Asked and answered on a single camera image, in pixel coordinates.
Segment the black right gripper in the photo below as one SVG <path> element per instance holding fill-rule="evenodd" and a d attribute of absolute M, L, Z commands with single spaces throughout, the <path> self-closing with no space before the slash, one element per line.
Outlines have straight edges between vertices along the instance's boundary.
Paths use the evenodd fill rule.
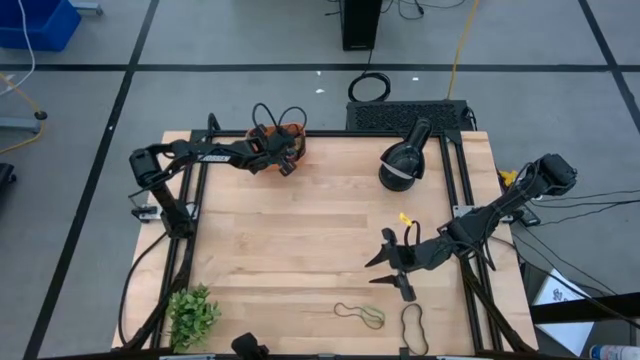
<path fill-rule="evenodd" d="M 374 278 L 370 283 L 392 285 L 400 290 L 405 302 L 413 302 L 416 294 L 407 274 L 420 269 L 434 270 L 443 264 L 448 259 L 448 238 L 440 235 L 417 245 L 399 245 L 393 230 L 384 228 L 382 236 L 385 242 L 365 266 L 373 267 L 387 262 L 397 274 Z"/>

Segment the green rubber band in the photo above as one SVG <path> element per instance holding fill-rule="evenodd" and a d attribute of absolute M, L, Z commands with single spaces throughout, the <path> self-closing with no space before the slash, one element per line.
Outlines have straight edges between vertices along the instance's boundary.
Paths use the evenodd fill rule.
<path fill-rule="evenodd" d="M 382 310 L 373 306 L 363 306 L 360 312 L 361 318 L 368 328 L 379 330 L 384 327 L 386 315 Z"/>

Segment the thin black rubber band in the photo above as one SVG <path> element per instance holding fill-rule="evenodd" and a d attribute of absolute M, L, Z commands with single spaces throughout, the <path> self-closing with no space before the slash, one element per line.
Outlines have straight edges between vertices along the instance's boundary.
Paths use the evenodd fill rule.
<path fill-rule="evenodd" d="M 407 322 L 405 321 L 405 315 L 407 313 L 407 311 L 410 308 L 415 308 L 417 310 L 417 324 L 419 327 L 419 331 L 420 331 L 420 339 L 422 340 L 422 343 L 424 345 L 424 350 L 421 352 L 415 351 L 411 348 L 411 346 L 409 345 L 409 342 L 406 338 L 406 331 L 407 331 Z M 401 340 L 403 342 L 403 349 L 407 350 L 410 354 L 413 355 L 417 355 L 417 356 L 425 356 L 428 354 L 429 350 L 430 350 L 430 345 L 428 343 L 427 340 L 427 336 L 426 336 L 426 329 L 425 326 L 423 324 L 423 315 L 424 315 L 424 310 L 423 308 L 420 306 L 420 304 L 418 303 L 410 303 L 408 305 L 406 305 L 400 314 L 400 323 L 401 323 Z"/>

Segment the thin brown rubber band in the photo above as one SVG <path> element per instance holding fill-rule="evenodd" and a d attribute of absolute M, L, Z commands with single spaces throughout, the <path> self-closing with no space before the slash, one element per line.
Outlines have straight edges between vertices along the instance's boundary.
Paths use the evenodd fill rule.
<path fill-rule="evenodd" d="M 361 312 L 360 312 L 363 306 L 347 306 L 342 302 L 338 302 L 333 306 L 333 313 L 340 318 L 357 318 L 364 324 L 361 318 Z"/>

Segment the orange plastic bin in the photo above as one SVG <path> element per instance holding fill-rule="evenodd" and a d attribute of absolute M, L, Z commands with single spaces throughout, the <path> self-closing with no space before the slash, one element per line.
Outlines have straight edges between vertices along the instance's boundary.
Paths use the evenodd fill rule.
<path fill-rule="evenodd" d="M 306 133 L 304 130 L 304 126 L 300 123 L 287 123 L 284 125 L 269 125 L 269 126 L 265 126 L 265 125 L 258 125 L 255 128 L 291 128 L 292 130 L 297 130 L 300 134 L 300 137 L 297 139 L 299 145 L 300 145 L 300 149 L 299 149 L 299 160 L 305 155 L 306 152 Z M 278 168 L 276 166 L 272 166 L 266 169 L 267 171 L 275 171 L 278 170 Z"/>

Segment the blue plastic bin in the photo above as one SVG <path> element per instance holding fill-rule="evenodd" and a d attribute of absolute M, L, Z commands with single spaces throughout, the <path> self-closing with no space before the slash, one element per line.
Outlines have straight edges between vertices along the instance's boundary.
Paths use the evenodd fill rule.
<path fill-rule="evenodd" d="M 0 48 L 26 49 L 26 23 L 34 51 L 60 52 L 80 22 L 69 0 L 0 0 Z"/>

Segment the black ventilated case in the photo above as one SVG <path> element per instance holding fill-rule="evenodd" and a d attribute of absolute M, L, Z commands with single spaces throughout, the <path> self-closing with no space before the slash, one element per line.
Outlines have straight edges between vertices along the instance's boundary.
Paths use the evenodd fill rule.
<path fill-rule="evenodd" d="M 346 129 L 405 134 L 418 119 L 429 120 L 434 134 L 475 129 L 472 110 L 464 100 L 350 102 Z"/>

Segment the black computer tower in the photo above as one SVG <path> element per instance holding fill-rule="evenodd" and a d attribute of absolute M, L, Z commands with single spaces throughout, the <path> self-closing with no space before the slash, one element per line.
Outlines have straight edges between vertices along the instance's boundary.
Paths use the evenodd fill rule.
<path fill-rule="evenodd" d="M 375 48 L 382 2 L 383 0 L 338 0 L 344 51 Z"/>

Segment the small green potted plant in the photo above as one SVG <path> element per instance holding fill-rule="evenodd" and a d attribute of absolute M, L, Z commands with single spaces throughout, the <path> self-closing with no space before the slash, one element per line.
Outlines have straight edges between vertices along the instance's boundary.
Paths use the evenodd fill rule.
<path fill-rule="evenodd" d="M 176 353 L 203 346 L 221 316 L 217 301 L 209 301 L 210 289 L 200 283 L 173 293 L 169 299 L 170 347 Z"/>

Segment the white paper box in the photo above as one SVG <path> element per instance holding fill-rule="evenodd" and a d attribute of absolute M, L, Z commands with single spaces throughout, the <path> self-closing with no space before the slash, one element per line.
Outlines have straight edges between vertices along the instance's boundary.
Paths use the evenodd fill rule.
<path fill-rule="evenodd" d="M 553 269 L 543 281 L 533 299 L 533 305 L 546 305 L 583 300 L 588 294 Z M 593 322 L 538 324 L 537 328 L 576 356 L 580 356 L 586 345 Z"/>

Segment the black beam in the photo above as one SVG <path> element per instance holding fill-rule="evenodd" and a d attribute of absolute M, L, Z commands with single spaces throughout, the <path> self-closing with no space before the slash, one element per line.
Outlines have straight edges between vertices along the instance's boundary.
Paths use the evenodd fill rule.
<path fill-rule="evenodd" d="M 640 292 L 535 305 L 530 308 L 534 324 L 595 322 L 640 319 Z"/>

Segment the grey metal leg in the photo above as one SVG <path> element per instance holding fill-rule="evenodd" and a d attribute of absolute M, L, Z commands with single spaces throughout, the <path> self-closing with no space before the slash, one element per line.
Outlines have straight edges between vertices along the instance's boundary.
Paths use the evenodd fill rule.
<path fill-rule="evenodd" d="M 69 0 L 74 9 L 82 14 L 91 14 L 95 16 L 103 16 L 104 10 L 97 2 Z"/>

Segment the white bottle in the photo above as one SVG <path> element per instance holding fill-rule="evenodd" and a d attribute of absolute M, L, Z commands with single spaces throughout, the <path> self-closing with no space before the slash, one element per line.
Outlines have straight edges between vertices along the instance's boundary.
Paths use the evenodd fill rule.
<path fill-rule="evenodd" d="M 593 345 L 589 356 L 593 360 L 640 360 L 640 346 Z"/>

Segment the grey metal bar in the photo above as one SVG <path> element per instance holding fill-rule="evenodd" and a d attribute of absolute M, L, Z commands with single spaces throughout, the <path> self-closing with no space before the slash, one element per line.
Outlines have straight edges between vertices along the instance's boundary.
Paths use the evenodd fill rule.
<path fill-rule="evenodd" d="M 41 128 L 41 121 L 37 119 L 0 117 L 0 129 L 28 131 L 37 134 Z"/>

